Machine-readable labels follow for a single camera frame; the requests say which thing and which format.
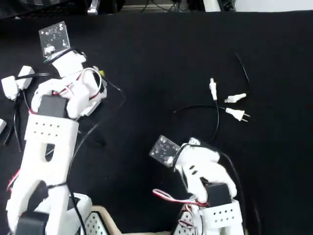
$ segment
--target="black table surface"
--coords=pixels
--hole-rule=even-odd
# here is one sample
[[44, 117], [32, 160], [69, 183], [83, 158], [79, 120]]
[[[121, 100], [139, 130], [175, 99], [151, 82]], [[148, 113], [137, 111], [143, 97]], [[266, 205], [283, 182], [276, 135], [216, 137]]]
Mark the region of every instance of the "black table surface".
[[[106, 207], [122, 232], [163, 231], [175, 224], [180, 205], [156, 198], [152, 189], [183, 198], [183, 185], [178, 174], [149, 157], [149, 151], [161, 134], [178, 144], [190, 137], [210, 140], [217, 118], [214, 109], [178, 117], [173, 111], [191, 104], [213, 105], [210, 77], [218, 84], [222, 106], [228, 95], [245, 92], [237, 52], [249, 75], [251, 93], [229, 107], [246, 110], [251, 118], [244, 123], [221, 113], [212, 144], [231, 156], [239, 172], [249, 227], [254, 227], [254, 201], [263, 234], [313, 234], [313, 12], [5, 20], [0, 22], [0, 77], [17, 74], [25, 64], [36, 72], [53, 71], [43, 64], [38, 30], [61, 20], [66, 21], [72, 46], [84, 51], [88, 61], [127, 95], [125, 106], [80, 149], [70, 176], [74, 191]], [[42, 80], [31, 85], [29, 96]], [[119, 104], [118, 92], [109, 89], [108, 94], [95, 114], [81, 120], [83, 133], [100, 118], [110, 117]], [[13, 103], [3, 94], [0, 101], [0, 118], [9, 122]], [[24, 134], [25, 105], [21, 115]], [[3, 233], [9, 197], [5, 188], [21, 160], [14, 138], [0, 148]]]

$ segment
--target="electrical cord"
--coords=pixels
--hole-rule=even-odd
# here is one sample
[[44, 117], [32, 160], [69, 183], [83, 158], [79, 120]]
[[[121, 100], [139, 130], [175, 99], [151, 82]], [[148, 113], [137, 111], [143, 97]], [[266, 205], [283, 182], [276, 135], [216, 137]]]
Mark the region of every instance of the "electrical cord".
[[218, 149], [216, 149], [216, 148], [214, 148], [214, 147], [212, 147], [210, 145], [204, 145], [204, 144], [196, 145], [196, 144], [189, 144], [189, 143], [187, 143], [187, 144], [183, 145], [177, 151], [177, 153], [175, 154], [174, 162], [173, 162], [174, 168], [175, 168], [175, 165], [176, 165], [176, 162], [178, 160], [179, 155], [184, 150], [184, 148], [187, 147], [187, 146], [195, 147], [195, 148], [208, 148], [208, 147], [211, 147], [211, 149], [213, 151], [218, 152], [219, 155], [223, 156], [229, 162], [229, 164], [230, 164], [230, 166], [232, 168], [232, 171], [233, 171], [233, 173], [235, 175], [236, 181], [237, 181], [237, 187], [238, 187], [238, 191], [239, 191], [239, 195], [240, 195], [240, 202], [241, 202], [241, 208], [242, 208], [241, 214], [242, 214], [242, 218], [243, 218], [243, 230], [244, 230], [244, 234], [246, 234], [246, 199], [245, 199], [244, 190], [243, 190], [243, 187], [242, 187], [242, 184], [241, 184], [241, 180], [240, 180], [239, 174], [238, 174], [238, 172], [237, 172], [237, 170], [235, 168], [235, 165], [233, 164], [231, 158], [227, 154], [219, 151]]
[[51, 76], [52, 74], [48, 72], [40, 72], [40, 73], [33, 73], [33, 74], [24, 75], [24, 76], [19, 76], [19, 77], [16, 77], [15, 80], [31, 78], [31, 77], [51, 77]]
[[149, 5], [149, 0], [147, 0], [146, 5], [144, 6], [144, 8], [141, 9], [140, 13], [144, 12], [146, 10], [146, 8]]
[[67, 54], [67, 53], [69, 53], [69, 52], [71, 52], [71, 51], [76, 51], [78, 54], [81, 54], [81, 55], [83, 55], [85, 58], [86, 58], [86, 55], [83, 53], [83, 52], [81, 52], [80, 50], [78, 50], [77, 48], [75, 48], [75, 47], [71, 47], [71, 48], [69, 48], [69, 49], [66, 49], [66, 50], [64, 50], [63, 52], [61, 52], [60, 54], [58, 54], [56, 57], [54, 57], [53, 59], [49, 59], [52, 55], [50, 55], [48, 58], [46, 58], [45, 60], [44, 60], [44, 63], [45, 64], [52, 64], [53, 62], [55, 62], [57, 59], [60, 59], [62, 56], [64, 56], [65, 54]]
[[246, 77], [246, 81], [247, 81], [247, 84], [248, 84], [248, 90], [247, 90], [246, 94], [248, 95], [248, 94], [250, 93], [250, 91], [251, 91], [250, 79], [249, 79], [249, 77], [248, 77], [248, 74], [247, 74], [247, 72], [246, 72], [246, 69], [245, 69], [245, 67], [244, 67], [244, 64], [243, 64], [243, 62], [242, 62], [242, 60], [241, 60], [241, 57], [239, 56], [238, 53], [236, 53], [236, 57], [237, 57], [237, 60], [239, 61], [239, 64], [241, 65], [241, 68], [243, 69], [244, 74], [245, 74], [245, 77]]
[[16, 141], [18, 143], [19, 152], [22, 153], [21, 139], [20, 139], [20, 135], [18, 132], [17, 124], [16, 124], [17, 116], [19, 116], [17, 114], [18, 112], [19, 112], [18, 106], [16, 106], [16, 108], [14, 109], [14, 114], [13, 114], [13, 128], [14, 128], [15, 138], [16, 138]]
[[160, 9], [162, 9], [162, 10], [164, 10], [164, 11], [167, 11], [167, 12], [170, 12], [171, 9], [173, 8], [173, 6], [175, 5], [175, 3], [174, 3], [174, 4], [172, 5], [172, 7], [170, 8], [170, 10], [168, 10], [168, 9], [166, 9], [166, 8], [164, 8], [164, 7], [160, 6], [160, 5], [158, 5], [158, 4], [155, 2], [155, 0], [151, 0], [151, 2], [152, 2], [154, 5], [156, 5], [158, 8], [160, 8]]
[[261, 226], [260, 213], [259, 213], [259, 210], [258, 210], [254, 200], [252, 200], [252, 204], [253, 204], [253, 210], [254, 210], [255, 217], [256, 217], [256, 222], [257, 222], [257, 225], [258, 225], [258, 235], [262, 235], [262, 226]]
[[219, 111], [219, 109], [226, 110], [226, 108], [219, 106], [217, 101], [215, 100], [215, 105], [205, 105], [205, 104], [189, 105], [189, 106], [174, 110], [174, 114], [177, 114], [179, 112], [186, 111], [189, 109], [194, 109], [194, 108], [215, 108], [216, 109], [217, 122], [216, 122], [216, 128], [215, 128], [214, 134], [213, 134], [212, 139], [210, 141], [210, 142], [212, 142], [216, 138], [219, 127], [220, 127], [220, 111]]
[[121, 95], [122, 95], [122, 101], [121, 101], [120, 105], [119, 105], [115, 110], [113, 110], [113, 114], [112, 114], [112, 115], [110, 115], [110, 116], [109, 116], [108, 118], [106, 118], [106, 119], [102, 119], [102, 120], [98, 121], [98, 122], [97, 122], [92, 128], [90, 128], [89, 131], [84, 135], [84, 137], [82, 138], [82, 140], [80, 141], [80, 143], [77, 145], [77, 148], [76, 148], [76, 150], [75, 150], [75, 152], [74, 152], [73, 158], [72, 158], [72, 160], [71, 160], [71, 162], [70, 162], [70, 165], [69, 165], [69, 170], [68, 170], [67, 177], [69, 177], [70, 169], [71, 169], [72, 163], [73, 163], [73, 161], [74, 161], [74, 159], [75, 159], [75, 157], [76, 157], [76, 155], [77, 155], [77, 153], [78, 153], [78, 150], [81, 148], [81, 146], [82, 146], [83, 143], [86, 141], [86, 139], [89, 137], [89, 135], [90, 135], [98, 126], [100, 126], [103, 122], [108, 121], [109, 119], [111, 119], [111, 118], [122, 108], [122, 106], [124, 105], [124, 103], [125, 103], [125, 101], [126, 101], [125, 93], [124, 93], [124, 91], [123, 91], [121, 88], [119, 88], [118, 86], [114, 85], [114, 84], [113, 84], [112, 82], [110, 82], [108, 79], [105, 79], [105, 81], [121, 93]]
[[13, 112], [12, 112], [12, 119], [11, 119], [11, 127], [10, 130], [8, 132], [7, 137], [4, 140], [4, 145], [7, 145], [13, 132], [15, 133], [15, 138], [17, 140], [17, 144], [18, 144], [18, 148], [19, 151], [22, 152], [22, 146], [21, 146], [21, 140], [19, 137], [19, 133], [18, 133], [18, 128], [17, 128], [17, 124], [16, 124], [16, 119], [17, 119], [17, 115], [18, 115], [18, 108], [19, 108], [19, 96], [17, 96], [16, 100], [14, 101], [14, 108], [13, 108]]

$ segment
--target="white robotic arm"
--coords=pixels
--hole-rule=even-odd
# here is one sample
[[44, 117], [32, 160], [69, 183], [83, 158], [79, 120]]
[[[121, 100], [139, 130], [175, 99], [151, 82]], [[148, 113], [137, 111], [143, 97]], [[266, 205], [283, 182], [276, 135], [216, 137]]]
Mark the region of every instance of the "white robotic arm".
[[[187, 192], [196, 198], [197, 204], [186, 203], [185, 206], [190, 209], [182, 212], [174, 235], [188, 235], [194, 233], [194, 230], [199, 235], [244, 234], [240, 205], [233, 199], [237, 195], [236, 185], [226, 169], [218, 164], [220, 159], [218, 152], [200, 145], [194, 138], [179, 148], [161, 136], [150, 155], [163, 164], [174, 167], [180, 173]], [[208, 191], [209, 185], [219, 187], [221, 183], [227, 186], [227, 192]], [[226, 203], [223, 204], [221, 200], [216, 206], [216, 202], [213, 201], [214, 195], [215, 198], [216, 195], [225, 198]]]

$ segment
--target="white plastic part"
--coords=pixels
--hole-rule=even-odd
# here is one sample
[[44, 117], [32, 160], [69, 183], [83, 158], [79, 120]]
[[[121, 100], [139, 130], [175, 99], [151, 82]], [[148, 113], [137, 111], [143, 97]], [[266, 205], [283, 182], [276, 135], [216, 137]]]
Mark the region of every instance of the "white plastic part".
[[176, 165], [181, 167], [187, 179], [187, 190], [196, 195], [201, 203], [207, 202], [207, 193], [200, 177], [206, 178], [210, 183], [225, 183], [231, 197], [237, 195], [236, 185], [226, 169], [217, 163], [219, 159], [220, 155], [217, 152], [204, 147], [187, 146], [179, 155]]
[[[184, 221], [188, 224], [194, 225], [194, 218], [190, 212], [183, 211], [181, 213], [181, 217], [179, 218], [179, 220]], [[197, 229], [197, 226], [195, 225], [194, 227], [188, 226], [188, 225], [182, 226], [180, 223], [178, 223], [173, 232], [173, 235], [196, 235], [197, 234], [196, 229]]]
[[6, 121], [0, 118], [0, 135], [6, 126]]
[[250, 115], [246, 114], [244, 110], [236, 110], [231, 108], [226, 108], [226, 113], [231, 114], [234, 118], [236, 118], [238, 121], [245, 121], [248, 122], [248, 120], [244, 119], [243, 117], [250, 117]]
[[241, 100], [242, 98], [246, 97], [246, 93], [242, 94], [236, 94], [236, 95], [229, 95], [226, 100], [224, 100], [225, 103], [236, 103], [238, 100]]
[[201, 213], [206, 231], [227, 227], [227, 233], [224, 233], [226, 235], [244, 234], [240, 206], [236, 200], [232, 200], [230, 204], [202, 209]]
[[[82, 216], [82, 219], [88, 223], [88, 218], [90, 218], [90, 213], [91, 213], [91, 208], [92, 208], [92, 202], [91, 199], [83, 194], [79, 193], [74, 193], [75, 198], [78, 198], [79, 201], [77, 203], [77, 208], [79, 213]], [[44, 212], [44, 213], [50, 213], [51, 210], [51, 203], [52, 200], [50, 197], [47, 199], [43, 200], [39, 206], [35, 209], [35, 211], [39, 212]], [[60, 235], [69, 235], [69, 234], [76, 234], [76, 232], [79, 230], [81, 227], [80, 221], [78, 219], [77, 213], [74, 208], [68, 210], [66, 212], [65, 218], [64, 218], [64, 223], [62, 230], [60, 232]]]
[[203, 0], [206, 12], [221, 11], [218, 0]]
[[97, 212], [92, 212], [85, 222], [87, 235], [108, 235], [105, 225]]
[[101, 103], [101, 100], [95, 101], [95, 102], [90, 102], [90, 105], [87, 108], [85, 108], [80, 115], [81, 116], [89, 116], [99, 106], [100, 103]]
[[[24, 65], [19, 73], [18, 77], [21, 76], [25, 76], [25, 75], [29, 75], [29, 74], [34, 74], [35, 72], [33, 71], [33, 69], [30, 66], [26, 66]], [[16, 80], [16, 83], [18, 85], [18, 88], [20, 90], [24, 90], [27, 89], [32, 81], [32, 77], [30, 78], [24, 78], [24, 79], [18, 79]]]
[[78, 118], [83, 110], [89, 106], [89, 90], [80, 81], [73, 83], [71, 89], [74, 95], [67, 103], [67, 114], [70, 118]]
[[211, 90], [213, 100], [217, 100], [216, 83], [214, 82], [213, 78], [210, 79], [209, 88]]
[[[62, 52], [63, 51], [55, 53], [53, 57], [59, 55]], [[75, 51], [70, 51], [54, 61], [52, 64], [58, 70], [60, 77], [65, 77], [83, 70], [83, 62], [86, 62], [85, 56], [76, 53]]]
[[[26, 211], [28, 200], [40, 180], [47, 185], [62, 184], [73, 157], [78, 123], [70, 119], [29, 115], [26, 128], [26, 145], [20, 168], [7, 205], [8, 224], [16, 230], [20, 215]], [[54, 144], [50, 162], [45, 159], [47, 144]], [[60, 235], [67, 213], [69, 191], [67, 187], [49, 190], [51, 209], [46, 235]]]
[[19, 93], [18, 85], [16, 84], [15, 77], [9, 76], [1, 79], [4, 95], [10, 99], [15, 100]]

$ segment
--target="white power plug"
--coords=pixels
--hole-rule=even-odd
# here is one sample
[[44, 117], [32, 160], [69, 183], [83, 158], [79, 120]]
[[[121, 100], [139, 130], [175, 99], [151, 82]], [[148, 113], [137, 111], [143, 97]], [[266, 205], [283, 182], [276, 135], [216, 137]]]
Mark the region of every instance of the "white power plug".
[[15, 76], [9, 76], [1, 79], [5, 96], [10, 100], [16, 100], [19, 94], [19, 88], [15, 81]]
[[0, 118], [0, 135], [6, 126], [6, 121]]
[[[35, 72], [34, 72], [32, 67], [24, 65], [22, 67], [18, 77], [25, 76], [25, 75], [30, 75], [30, 74], [34, 74], [34, 73]], [[29, 87], [29, 85], [30, 85], [32, 80], [33, 80], [32, 77], [30, 77], [30, 78], [23, 78], [23, 79], [16, 80], [16, 83], [17, 83], [18, 88], [20, 90], [24, 90], [24, 89], [27, 89]]]

